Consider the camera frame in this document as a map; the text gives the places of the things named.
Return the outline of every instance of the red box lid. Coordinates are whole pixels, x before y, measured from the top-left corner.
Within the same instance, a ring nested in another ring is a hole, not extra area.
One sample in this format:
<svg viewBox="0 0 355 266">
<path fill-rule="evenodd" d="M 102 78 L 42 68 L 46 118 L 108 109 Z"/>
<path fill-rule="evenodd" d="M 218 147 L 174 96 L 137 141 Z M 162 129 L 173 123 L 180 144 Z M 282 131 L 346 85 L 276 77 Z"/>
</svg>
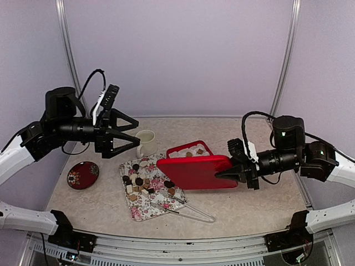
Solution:
<svg viewBox="0 0 355 266">
<path fill-rule="evenodd" d="M 190 148 L 197 144 L 202 144 L 211 155 L 169 158 L 170 153 Z M 171 148 L 167 150 L 166 156 L 167 159 L 159 160 L 156 165 L 183 190 L 215 190 L 238 186 L 236 181 L 215 177 L 215 173 L 231 168 L 232 163 L 227 156 L 213 155 L 211 150 L 201 140 Z"/>
</svg>

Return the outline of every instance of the chocolate piece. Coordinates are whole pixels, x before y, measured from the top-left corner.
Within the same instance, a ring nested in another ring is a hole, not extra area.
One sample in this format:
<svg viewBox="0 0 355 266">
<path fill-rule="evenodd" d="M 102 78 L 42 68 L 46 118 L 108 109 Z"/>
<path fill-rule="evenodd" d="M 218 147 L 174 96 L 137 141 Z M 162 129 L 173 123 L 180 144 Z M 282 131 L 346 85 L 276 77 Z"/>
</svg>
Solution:
<svg viewBox="0 0 355 266">
<path fill-rule="evenodd" d="M 129 176 L 123 176 L 122 180 L 123 180 L 123 182 L 127 182 L 129 180 Z"/>
<path fill-rule="evenodd" d="M 149 192 L 147 190 L 142 190 L 142 195 L 144 197 L 147 197 L 149 195 Z"/>
<path fill-rule="evenodd" d="M 168 189 L 168 193 L 171 195 L 175 195 L 175 189 L 173 188 Z"/>
<path fill-rule="evenodd" d="M 129 178 L 130 178 L 131 180 L 134 180 L 134 179 L 136 179 L 137 177 L 138 177 L 138 175 L 137 175 L 136 173 L 133 173 L 132 175 L 129 176 Z"/>
<path fill-rule="evenodd" d="M 139 163 L 139 166 L 142 167 L 142 168 L 147 166 L 147 165 L 148 165 L 147 161 L 142 161 L 142 162 Z"/>
<path fill-rule="evenodd" d="M 128 194 L 132 194 L 133 193 L 132 185 L 126 186 L 126 189 L 127 189 L 127 193 Z"/>
<path fill-rule="evenodd" d="M 131 201 L 136 201 L 136 200 L 137 200 L 137 195 L 132 194 L 132 195 L 129 196 L 129 199 L 130 199 Z"/>
<path fill-rule="evenodd" d="M 174 183 L 172 183 L 171 181 L 168 181 L 168 180 L 164 181 L 164 186 L 167 187 L 167 188 L 172 188 L 173 184 Z"/>
<path fill-rule="evenodd" d="M 132 166 L 133 170 L 135 171 L 138 171 L 139 169 L 139 165 L 137 163 L 135 163 L 133 166 Z"/>
<path fill-rule="evenodd" d="M 142 179 L 142 178 L 140 178 L 140 177 L 136 178 L 136 180 L 135 180 L 135 184 L 136 184 L 137 186 L 141 186 L 141 185 L 143 185 L 143 179 Z"/>
</svg>

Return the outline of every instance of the floral tray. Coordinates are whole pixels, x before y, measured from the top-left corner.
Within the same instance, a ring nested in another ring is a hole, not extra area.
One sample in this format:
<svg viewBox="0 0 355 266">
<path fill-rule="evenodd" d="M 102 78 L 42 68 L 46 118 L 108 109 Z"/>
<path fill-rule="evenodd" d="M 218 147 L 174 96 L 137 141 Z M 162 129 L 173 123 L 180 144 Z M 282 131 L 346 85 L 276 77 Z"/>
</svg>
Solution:
<svg viewBox="0 0 355 266">
<path fill-rule="evenodd" d="M 132 219 L 141 222 L 150 218 L 157 217 L 159 215 L 167 213 L 164 210 L 155 208 L 150 205 L 151 202 L 158 203 L 159 205 L 170 209 L 170 210 L 177 210 L 182 208 L 184 205 L 175 201 L 172 198 L 165 197 L 163 194 L 159 192 L 168 192 L 168 189 L 164 186 L 164 181 L 168 180 L 167 178 L 156 166 L 156 162 L 159 159 L 164 159 L 164 154 L 156 154 L 148 157 L 144 157 L 142 159 L 122 163 L 119 167 L 121 180 L 123 187 L 125 188 L 125 194 L 127 199 L 128 207 L 131 211 Z M 142 161 L 147 161 L 148 164 L 144 167 L 139 167 L 137 171 L 133 169 L 134 164 L 140 164 Z M 131 201 L 129 195 L 126 190 L 126 185 L 123 182 L 123 176 L 130 176 L 133 173 L 137 173 L 138 176 L 145 174 L 146 178 L 150 180 L 150 188 L 154 189 L 154 193 L 149 194 L 147 197 L 144 197 L 141 192 L 133 192 L 137 196 L 136 201 Z M 185 195 L 182 189 L 178 187 L 174 187 L 175 189 L 175 197 L 181 198 L 185 200 Z"/>
</svg>

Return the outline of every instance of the black cable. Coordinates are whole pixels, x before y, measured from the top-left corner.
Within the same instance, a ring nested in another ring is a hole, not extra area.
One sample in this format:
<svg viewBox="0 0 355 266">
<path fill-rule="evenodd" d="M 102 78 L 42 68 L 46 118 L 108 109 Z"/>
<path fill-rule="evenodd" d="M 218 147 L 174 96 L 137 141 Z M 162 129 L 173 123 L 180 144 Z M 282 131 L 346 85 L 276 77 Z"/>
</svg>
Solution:
<svg viewBox="0 0 355 266">
<path fill-rule="evenodd" d="M 22 130 L 22 129 L 20 129 L 19 131 L 17 131 L 17 132 L 11 137 L 11 139 L 6 143 L 5 147 L 0 151 L 0 153 L 4 152 L 4 150 L 6 150 L 6 148 L 10 145 L 10 143 L 13 141 L 13 139 L 14 139 L 15 137 L 17 137 L 17 136 L 20 134 L 21 130 Z"/>
<path fill-rule="evenodd" d="M 244 140 L 244 144 L 245 144 L 245 147 L 246 147 L 246 152 L 247 152 L 248 158 L 250 158 L 250 149 L 249 149 L 249 144 L 248 144 L 248 138 L 247 138 L 246 132 L 245 132 L 245 121 L 251 115 L 263 115 L 263 116 L 266 116 L 267 118 L 275 119 L 274 116 L 269 115 L 266 112 L 260 112 L 260 111 L 248 112 L 247 114 L 245 114 L 243 116 L 243 118 L 242 118 L 242 135 L 243 135 L 243 140 Z"/>
<path fill-rule="evenodd" d="M 41 233 L 42 236 L 42 243 L 43 243 L 43 254 L 44 254 L 44 260 L 45 264 L 49 266 L 48 259 L 47 259 L 47 253 L 45 252 L 45 242 L 44 242 L 44 235 Z"/>
<path fill-rule="evenodd" d="M 90 110 L 90 117 L 93 117 L 93 112 L 94 112 L 94 109 L 96 107 L 96 104 L 98 104 L 98 103 L 95 103 L 94 106 Z"/>
<path fill-rule="evenodd" d="M 251 116 L 251 115 L 263 115 L 263 116 L 266 116 L 267 118 L 270 118 L 270 119 L 275 119 L 276 117 L 272 116 L 272 115 L 269 115 L 268 113 L 265 113 L 265 112 L 260 112 L 260 111 L 252 111 L 252 112 L 248 112 L 247 114 L 245 114 L 242 118 L 242 136 L 243 136 L 243 140 L 244 140 L 244 144 L 245 144 L 245 147 L 246 147 L 246 152 L 247 152 L 247 156 L 248 158 L 250 158 L 250 149 L 249 149 L 249 144 L 248 144 L 248 138 L 246 136 L 246 132 L 245 132 L 245 121 L 246 119 Z M 325 141 L 324 139 L 320 138 L 320 137 L 317 137 L 315 135 L 312 135 L 310 133 L 306 133 L 305 132 L 305 135 L 308 136 L 308 137 L 311 137 L 312 139 L 315 139 L 315 140 L 318 140 L 320 142 L 322 142 L 323 144 L 325 145 L 328 145 L 330 146 L 331 148 L 333 148 L 337 153 L 339 153 L 341 156 L 343 156 L 344 158 L 348 159 L 350 162 L 353 162 L 355 163 L 355 159 L 347 156 L 346 154 L 344 154 L 342 151 L 338 150 L 337 148 L 335 148 L 332 144 L 330 144 L 328 141 Z M 273 138 L 273 134 L 270 135 L 270 144 L 272 147 L 276 148 L 273 143 L 272 143 L 272 138 Z"/>
<path fill-rule="evenodd" d="M 353 158 L 350 158 L 349 156 L 347 156 L 346 154 L 342 153 L 340 150 L 338 150 L 337 148 L 335 148 L 332 144 L 330 144 L 328 141 L 325 141 L 324 139 L 321 139 L 320 137 L 317 137 L 315 135 L 309 134 L 309 133 L 305 133 L 305 135 L 307 137 L 311 137 L 312 139 L 318 140 L 320 142 L 322 142 L 325 145 L 330 146 L 331 148 L 333 148 L 337 153 L 339 153 L 341 156 L 345 157 L 346 159 L 348 159 L 350 162 L 355 163 L 355 160 Z"/>
<path fill-rule="evenodd" d="M 62 145 L 62 152 L 63 152 L 64 154 L 66 154 L 66 155 L 79 155 L 79 154 L 84 153 L 84 152 L 89 148 L 90 143 L 88 142 L 88 145 L 86 146 L 86 148 L 83 149 L 81 152 L 77 152 L 76 154 L 71 154 L 70 152 L 66 152 L 66 151 L 64 150 L 64 146 L 65 146 L 65 144 Z"/>
<path fill-rule="evenodd" d="M 280 179 L 281 179 L 281 174 L 282 174 L 282 173 L 283 173 L 283 172 L 280 172 L 280 174 L 278 175 L 278 178 L 277 178 L 277 181 L 276 181 L 276 182 L 271 182 L 270 180 L 266 179 L 265 176 L 261 176 L 261 179 L 263 179 L 265 182 L 267 182 L 267 183 L 269 183 L 269 184 L 271 184 L 271 185 L 277 185 L 277 184 L 279 183 Z"/>
<path fill-rule="evenodd" d="M 79 259 L 79 256 L 80 256 L 80 250 L 79 250 L 79 248 L 80 248 L 80 240 L 78 241 L 78 249 L 77 249 L 77 252 L 78 252 L 77 257 L 78 257 L 78 259 Z"/>
<path fill-rule="evenodd" d="M 78 99 L 80 100 L 80 98 L 83 96 L 84 92 L 85 92 L 85 89 L 87 88 L 88 84 L 89 84 L 89 81 L 90 79 L 96 74 L 96 73 L 100 73 L 102 75 L 102 78 L 103 78 L 103 82 L 104 82 L 104 89 L 106 89 L 106 77 L 105 77 L 105 74 L 104 74 L 104 71 L 102 69 L 95 69 L 94 71 L 92 71 L 92 73 L 89 75 L 88 79 L 86 80 L 84 86 L 83 86 L 83 89 L 81 91 L 81 93 L 79 94 L 79 97 Z"/>
<path fill-rule="evenodd" d="M 271 133 L 270 133 L 270 139 L 269 139 L 269 141 L 270 141 L 271 147 L 273 147 L 274 149 L 276 149 L 276 146 L 272 143 L 272 139 L 273 139 L 273 131 L 271 131 Z"/>
</svg>

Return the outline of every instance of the tongs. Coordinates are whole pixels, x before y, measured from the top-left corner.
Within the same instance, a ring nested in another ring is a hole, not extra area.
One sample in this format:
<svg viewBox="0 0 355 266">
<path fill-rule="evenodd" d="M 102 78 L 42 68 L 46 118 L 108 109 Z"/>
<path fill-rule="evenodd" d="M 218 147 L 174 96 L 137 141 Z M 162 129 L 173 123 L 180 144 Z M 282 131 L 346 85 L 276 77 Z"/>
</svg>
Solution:
<svg viewBox="0 0 355 266">
<path fill-rule="evenodd" d="M 205 223 L 214 223 L 216 221 L 216 218 L 209 215 L 208 213 L 206 212 L 203 212 L 201 211 L 200 209 L 197 209 L 196 207 L 186 203 L 185 201 L 183 201 L 181 198 L 177 198 L 169 193 L 166 193 L 166 192 L 163 192 L 161 191 L 160 192 L 161 194 L 163 194 L 165 197 L 170 197 L 170 198 L 173 198 L 174 200 L 180 202 L 181 204 L 183 204 L 185 207 L 193 210 L 194 212 L 197 212 L 198 214 L 206 217 L 207 219 L 203 219 L 203 218 L 200 218 L 200 217 L 197 217 L 197 216 L 192 216 L 192 215 L 189 215 L 189 214 L 185 214 L 185 213 L 181 213 L 181 212 L 178 212 L 178 211 L 173 211 L 172 209 L 167 209 L 157 203 L 154 203 L 154 202 L 151 202 L 150 205 L 152 205 L 153 207 L 155 208 L 159 208 L 159 209 L 163 209 L 167 212 L 171 212 L 173 214 L 176 214 L 176 215 L 180 215 L 180 216 L 183 216 L 183 217 L 186 217 L 186 218 L 190 218 L 190 219 L 194 219 L 194 220 L 197 220 L 197 221 L 200 221 L 200 222 L 205 222 Z"/>
</svg>

